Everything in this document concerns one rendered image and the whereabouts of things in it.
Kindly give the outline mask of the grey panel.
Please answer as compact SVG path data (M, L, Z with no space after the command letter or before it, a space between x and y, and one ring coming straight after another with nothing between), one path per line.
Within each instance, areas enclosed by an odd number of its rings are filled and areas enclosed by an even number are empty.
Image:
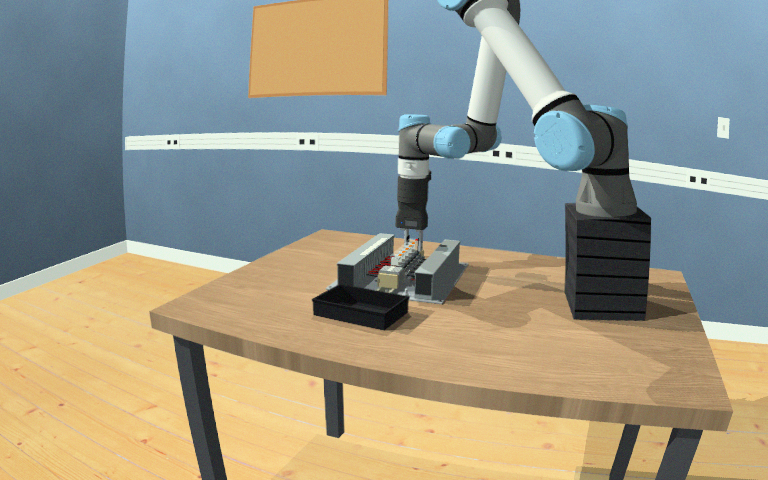
M394 234L379 233L340 260L337 280L325 289L338 284L387 293L395 289L393 294L408 295L409 301L443 304L468 266L459 262L460 241L444 240L427 259L422 250L402 268L389 264L394 237Z

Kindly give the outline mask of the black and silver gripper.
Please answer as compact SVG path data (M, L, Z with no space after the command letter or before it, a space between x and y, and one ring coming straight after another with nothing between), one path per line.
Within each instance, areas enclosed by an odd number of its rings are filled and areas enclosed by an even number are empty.
M419 232L417 252L423 249L423 230L428 227L426 204L428 181L431 180L429 160L413 162L398 158L398 211L395 227L404 232L404 243L410 238L409 229Z

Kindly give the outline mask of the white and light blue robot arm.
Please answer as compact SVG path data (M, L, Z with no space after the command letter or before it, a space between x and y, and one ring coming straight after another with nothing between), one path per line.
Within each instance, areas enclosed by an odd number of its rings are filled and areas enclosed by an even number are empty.
M467 121L433 125L429 116L402 115L398 158L460 159L496 149L502 140L496 123L507 71L533 110L534 140L541 157L558 170L583 169L576 211L598 217L635 214L624 111L583 105L576 94L565 91L519 26L520 0L437 1L456 10L483 36Z

